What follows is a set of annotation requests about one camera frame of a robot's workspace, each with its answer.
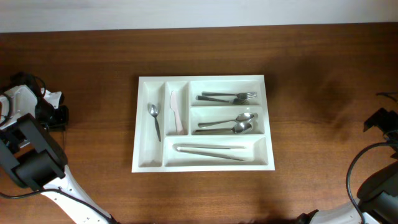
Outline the small metal teaspoon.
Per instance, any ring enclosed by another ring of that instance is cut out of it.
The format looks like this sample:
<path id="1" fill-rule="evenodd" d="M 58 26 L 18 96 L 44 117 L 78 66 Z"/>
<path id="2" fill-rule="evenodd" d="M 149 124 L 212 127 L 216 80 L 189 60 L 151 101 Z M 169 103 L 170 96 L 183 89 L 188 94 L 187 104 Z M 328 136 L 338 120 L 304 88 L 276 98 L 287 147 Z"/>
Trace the small metal teaspoon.
<path id="1" fill-rule="evenodd" d="M 162 139 L 161 139 L 161 135 L 160 135 L 160 126 L 159 126 L 159 122 L 157 120 L 157 117 L 158 117 L 160 111 L 159 111 L 158 107 L 156 107 L 156 105 L 154 105 L 154 104 L 149 104 L 148 110 L 149 110 L 149 114 L 154 119 L 154 126 L 155 126 L 155 131 L 157 134 L 157 139 L 159 142 L 161 142 Z"/>

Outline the pink plastic knife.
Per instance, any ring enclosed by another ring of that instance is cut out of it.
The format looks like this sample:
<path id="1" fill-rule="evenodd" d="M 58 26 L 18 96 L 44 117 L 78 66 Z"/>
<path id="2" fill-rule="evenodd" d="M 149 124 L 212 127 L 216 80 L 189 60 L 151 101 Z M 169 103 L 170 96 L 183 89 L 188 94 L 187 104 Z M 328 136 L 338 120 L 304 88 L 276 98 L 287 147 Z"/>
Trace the pink plastic knife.
<path id="1" fill-rule="evenodd" d="M 178 111 L 178 103 L 177 103 L 177 95 L 176 92 L 172 91 L 170 95 L 170 108 L 175 114 L 175 125 L 176 125 L 176 130 L 178 135 L 183 135 L 183 125 L 182 121 L 180 119 L 180 114 Z"/>

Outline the metal spoon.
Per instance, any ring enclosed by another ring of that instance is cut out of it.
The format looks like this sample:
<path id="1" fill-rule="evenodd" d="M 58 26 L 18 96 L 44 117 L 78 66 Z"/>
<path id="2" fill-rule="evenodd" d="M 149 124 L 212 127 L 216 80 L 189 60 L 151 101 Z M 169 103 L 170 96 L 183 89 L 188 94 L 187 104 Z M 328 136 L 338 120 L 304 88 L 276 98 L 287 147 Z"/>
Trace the metal spoon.
<path id="1" fill-rule="evenodd" d="M 204 129 L 196 130 L 194 134 L 218 134 L 218 133 L 233 133 L 233 134 L 246 134 L 252 130 L 250 123 L 237 123 L 232 128 L 221 129 Z"/>
<path id="2" fill-rule="evenodd" d="M 206 128 L 209 126 L 214 126 L 217 124 L 223 124 L 223 123 L 228 123 L 228 122 L 235 122 L 235 123 L 250 123 L 252 120 L 256 118 L 256 115 L 254 113 L 241 113 L 237 115 L 235 119 L 229 119 L 225 121 L 214 121 L 214 122 L 209 122 L 209 123 L 198 123 L 199 128 Z"/>

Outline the metal fork top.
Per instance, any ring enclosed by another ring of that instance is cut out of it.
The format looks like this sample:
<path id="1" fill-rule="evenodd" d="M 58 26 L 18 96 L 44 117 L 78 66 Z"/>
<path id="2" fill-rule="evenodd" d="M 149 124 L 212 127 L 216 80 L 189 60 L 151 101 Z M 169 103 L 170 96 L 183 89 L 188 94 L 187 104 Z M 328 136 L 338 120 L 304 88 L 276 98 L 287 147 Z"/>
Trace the metal fork top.
<path id="1" fill-rule="evenodd" d="M 244 92 L 244 93 L 214 93 L 203 91 L 201 93 L 203 96 L 235 96 L 242 100 L 248 100 L 257 97 L 256 92 Z"/>

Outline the metal fork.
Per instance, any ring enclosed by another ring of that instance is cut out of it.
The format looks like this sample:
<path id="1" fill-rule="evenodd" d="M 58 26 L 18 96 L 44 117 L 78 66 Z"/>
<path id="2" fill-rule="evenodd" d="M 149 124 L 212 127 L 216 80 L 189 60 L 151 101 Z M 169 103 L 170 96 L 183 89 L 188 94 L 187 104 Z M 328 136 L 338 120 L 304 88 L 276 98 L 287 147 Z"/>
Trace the metal fork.
<path id="1" fill-rule="evenodd" d="M 257 97 L 256 92 L 244 92 L 244 93 L 214 93 L 203 91 L 201 93 L 203 96 L 235 96 L 242 100 L 248 100 Z"/>
<path id="2" fill-rule="evenodd" d="M 248 100 L 242 100 L 239 98 L 235 98 L 233 100 L 221 100 L 221 99 L 217 99 L 217 98 L 211 98 L 211 97 L 207 97 L 207 96 L 196 96 L 197 100 L 200 101 L 214 101 L 214 102 L 220 102 L 220 103 L 228 103 L 231 105 L 249 105 Z"/>

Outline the metal spoon bottom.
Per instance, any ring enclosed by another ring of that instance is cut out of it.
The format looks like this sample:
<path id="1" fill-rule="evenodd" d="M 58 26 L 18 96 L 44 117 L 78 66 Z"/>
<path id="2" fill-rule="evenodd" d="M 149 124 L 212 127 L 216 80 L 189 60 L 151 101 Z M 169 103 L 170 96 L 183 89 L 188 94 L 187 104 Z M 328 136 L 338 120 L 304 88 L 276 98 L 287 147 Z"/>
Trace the metal spoon bottom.
<path id="1" fill-rule="evenodd" d="M 252 130 L 250 123 L 237 123 L 232 128 L 221 129 L 204 129 L 196 130 L 194 134 L 218 134 L 218 133 L 233 133 L 233 134 L 246 134 Z"/>

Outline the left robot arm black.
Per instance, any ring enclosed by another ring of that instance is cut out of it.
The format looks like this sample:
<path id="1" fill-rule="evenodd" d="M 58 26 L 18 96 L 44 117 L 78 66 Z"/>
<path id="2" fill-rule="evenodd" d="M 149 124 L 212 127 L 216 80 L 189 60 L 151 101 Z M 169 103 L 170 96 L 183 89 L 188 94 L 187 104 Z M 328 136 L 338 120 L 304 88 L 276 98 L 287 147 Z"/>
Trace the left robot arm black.
<path id="1" fill-rule="evenodd" d="M 1 167 L 24 197 L 43 195 L 75 223 L 116 223 L 72 176 L 65 151 L 50 132 L 65 131 L 68 107 L 61 91 L 43 79 L 19 72 L 1 88 Z"/>

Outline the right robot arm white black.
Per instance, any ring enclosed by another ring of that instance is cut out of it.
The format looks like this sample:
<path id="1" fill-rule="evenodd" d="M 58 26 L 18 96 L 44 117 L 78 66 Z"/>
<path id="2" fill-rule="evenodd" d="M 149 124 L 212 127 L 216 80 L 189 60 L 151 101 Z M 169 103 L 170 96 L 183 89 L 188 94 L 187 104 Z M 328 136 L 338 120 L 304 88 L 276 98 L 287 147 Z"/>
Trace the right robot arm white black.
<path id="1" fill-rule="evenodd" d="M 349 165 L 345 180 L 349 202 L 333 210 L 303 213 L 294 223 L 397 223 L 397 162 L 368 177 L 355 197 L 351 191 L 350 180 L 354 165 L 366 152 L 378 147 L 390 147 L 394 150 L 391 157 L 397 159 L 397 113 L 380 108 L 364 122 L 363 131 L 372 127 L 382 131 L 384 141 L 362 149 Z"/>

